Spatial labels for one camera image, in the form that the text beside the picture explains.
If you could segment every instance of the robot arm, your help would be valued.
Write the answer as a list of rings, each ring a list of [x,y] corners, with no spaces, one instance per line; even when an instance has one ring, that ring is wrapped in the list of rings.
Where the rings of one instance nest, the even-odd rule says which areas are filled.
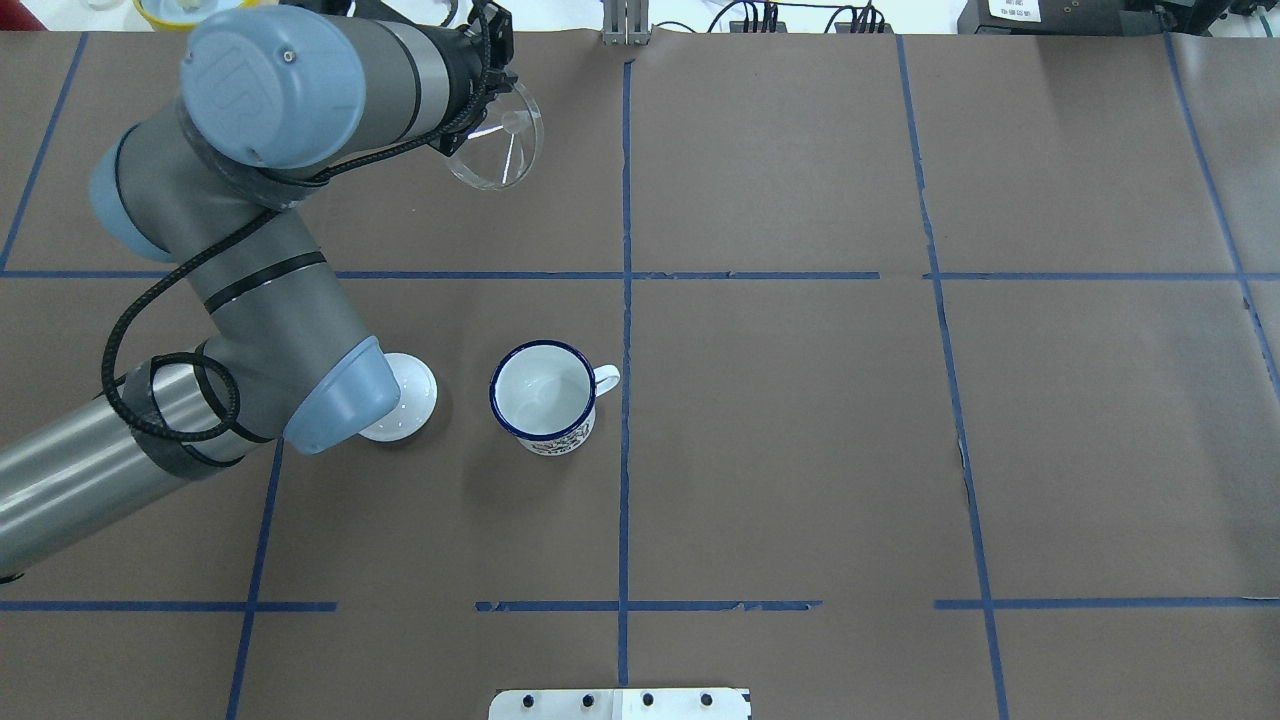
[[[120,138],[90,195],[132,250],[182,263],[173,282],[191,279],[218,334],[196,364],[148,360],[0,450],[0,582],[275,438],[320,452],[396,406],[376,338],[296,208],[383,156],[452,155],[511,90],[511,15],[486,1],[458,29],[268,6],[191,33],[180,97]],[[113,364],[109,351],[108,378]]]

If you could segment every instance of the light blue cap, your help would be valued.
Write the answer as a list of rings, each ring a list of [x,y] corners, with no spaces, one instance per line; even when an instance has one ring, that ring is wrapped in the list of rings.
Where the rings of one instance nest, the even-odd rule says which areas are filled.
[[[303,168],[338,152],[365,111],[365,70],[347,36],[292,5],[210,15],[187,40],[182,99],[223,155]]]
[[[284,425],[284,439],[303,455],[329,450],[394,410],[399,392],[378,338],[370,336],[307,395]]]
[[[93,168],[93,174],[88,178],[88,202],[93,206],[97,222],[102,223],[106,232],[123,242],[125,247],[147,260],[173,263],[173,255],[156,247],[133,224],[129,211],[124,209],[124,201],[120,200],[120,186],[116,181],[115,168],[120,156],[120,146],[124,145],[124,138],[129,137],[129,132],[124,133],[124,137],[111,146]]]

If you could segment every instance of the blue rim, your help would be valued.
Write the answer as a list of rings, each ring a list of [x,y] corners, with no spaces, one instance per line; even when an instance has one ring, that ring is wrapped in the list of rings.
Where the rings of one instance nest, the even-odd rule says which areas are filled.
[[[549,436],[535,436],[517,429],[515,425],[508,423],[506,418],[502,416],[502,410],[498,410],[498,375],[502,374],[502,369],[506,368],[507,363],[511,363],[511,359],[515,357],[517,354],[520,354],[524,350],[529,350],[530,347],[539,347],[544,345],[549,345],[552,347],[559,347],[561,350],[567,350],[572,352],[573,357],[577,357],[577,361],[581,363],[582,368],[586,369],[586,377],[591,382],[591,389],[588,393],[586,410],[582,410],[582,414],[577,416],[577,420],[573,420],[567,428],[557,433],[552,433]],[[591,364],[586,361],[586,356],[579,352],[579,350],[572,345],[566,345],[558,340],[534,340],[526,342],[525,345],[521,345],[520,347],[508,352],[507,356],[503,357],[500,363],[498,363],[498,368],[494,369],[493,378],[489,379],[489,407],[493,410],[493,416],[498,419],[498,423],[508,433],[518,437],[520,439],[527,439],[530,442],[559,439],[567,436],[568,433],[573,432],[575,429],[577,429],[577,427],[581,425],[584,420],[586,420],[586,416],[591,414],[591,410],[595,409],[595,370],[593,370]]]

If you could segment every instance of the white enamel mug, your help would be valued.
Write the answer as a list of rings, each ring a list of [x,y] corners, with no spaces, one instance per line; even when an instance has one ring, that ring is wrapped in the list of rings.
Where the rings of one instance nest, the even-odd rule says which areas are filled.
[[[595,398],[621,378],[613,365],[593,369],[570,345],[535,340],[498,363],[489,380],[489,405],[520,445],[553,457],[586,442],[595,425]]]

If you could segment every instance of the clear glass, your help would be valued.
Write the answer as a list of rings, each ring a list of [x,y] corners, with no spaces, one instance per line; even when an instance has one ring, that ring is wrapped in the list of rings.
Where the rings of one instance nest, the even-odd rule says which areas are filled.
[[[489,104],[489,114],[467,141],[445,159],[462,182],[480,190],[506,190],[529,174],[543,152],[543,114],[524,83]]]

